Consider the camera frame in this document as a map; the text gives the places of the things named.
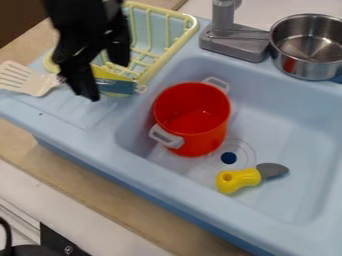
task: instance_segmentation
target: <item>orange pot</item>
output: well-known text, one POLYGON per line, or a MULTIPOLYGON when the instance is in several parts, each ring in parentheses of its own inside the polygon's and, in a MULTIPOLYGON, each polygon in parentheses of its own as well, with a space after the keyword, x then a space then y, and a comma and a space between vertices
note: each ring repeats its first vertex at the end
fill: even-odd
POLYGON ((216 150, 223 142, 231 103, 215 85, 190 82, 169 87, 155 100, 157 122, 150 137, 175 154, 198 157, 216 150))

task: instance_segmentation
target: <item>toy knife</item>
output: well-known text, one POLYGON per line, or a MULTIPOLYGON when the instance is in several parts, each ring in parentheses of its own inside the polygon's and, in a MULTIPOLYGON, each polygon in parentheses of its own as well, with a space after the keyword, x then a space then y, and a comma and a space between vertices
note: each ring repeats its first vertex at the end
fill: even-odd
POLYGON ((231 194, 243 187, 254 187, 260 182, 287 174, 286 166, 274 163, 259 164, 256 168, 242 171, 222 171, 216 177, 217 189, 220 193, 231 194))

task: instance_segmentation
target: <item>yellow knife handle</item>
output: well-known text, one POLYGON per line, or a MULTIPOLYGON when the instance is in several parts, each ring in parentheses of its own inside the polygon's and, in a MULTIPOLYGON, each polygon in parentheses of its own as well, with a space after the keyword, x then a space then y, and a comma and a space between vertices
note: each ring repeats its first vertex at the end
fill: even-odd
POLYGON ((253 187, 262 180, 259 171, 248 168, 243 171, 223 171, 217 174, 216 186, 220 193, 230 194, 243 187, 253 187))

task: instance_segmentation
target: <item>wooden table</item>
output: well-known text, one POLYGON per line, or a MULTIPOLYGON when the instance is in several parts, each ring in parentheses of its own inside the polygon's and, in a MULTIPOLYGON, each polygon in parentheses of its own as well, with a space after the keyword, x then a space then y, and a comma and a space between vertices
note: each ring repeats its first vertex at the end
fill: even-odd
MULTIPOLYGON (((165 2, 167 7, 179 7, 165 2)), ((44 20, 0 49, 0 63, 10 59, 27 65, 52 48, 56 41, 57 33, 49 20, 44 20)), ((119 185, 45 150, 29 133, 5 120, 0 120, 0 158, 173 254, 248 255, 119 185)))

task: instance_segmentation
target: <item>pot rim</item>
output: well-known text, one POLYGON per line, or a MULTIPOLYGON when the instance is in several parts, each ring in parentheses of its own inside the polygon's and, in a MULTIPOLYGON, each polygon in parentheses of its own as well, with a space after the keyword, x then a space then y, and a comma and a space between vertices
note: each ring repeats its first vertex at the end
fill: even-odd
POLYGON ((335 60, 335 61, 329 61, 329 62, 320 62, 320 61, 314 61, 314 60, 305 60, 305 59, 301 59, 301 58, 298 58, 298 57, 294 57, 286 52, 284 52, 283 50, 281 50, 274 42, 273 40, 273 34, 274 34, 274 31, 275 29, 280 25, 282 24, 283 22, 287 21, 287 20, 291 20, 291 19, 294 19, 294 18, 300 18, 300 17, 308 17, 308 16, 319 16, 319 17, 322 17, 322 18, 328 18, 328 19, 332 19, 332 20, 336 20, 338 22, 341 23, 341 27, 342 27, 342 19, 340 18, 337 18, 337 17, 334 17, 334 16, 330 16, 330 15, 326 15, 326 14, 317 14, 317 13, 303 13, 303 14, 294 14, 294 15, 291 15, 291 16, 287 16, 285 18, 282 18, 281 20, 278 20, 276 23, 274 23, 271 27, 271 30, 270 30, 270 43, 272 45, 272 47, 277 50, 278 52, 280 52, 281 54, 289 57, 289 58, 292 58, 292 59, 295 59, 297 61, 301 61, 301 62, 304 62, 304 63, 308 63, 308 64, 321 64, 321 65, 328 65, 328 64, 342 64, 342 58, 341 60, 335 60))

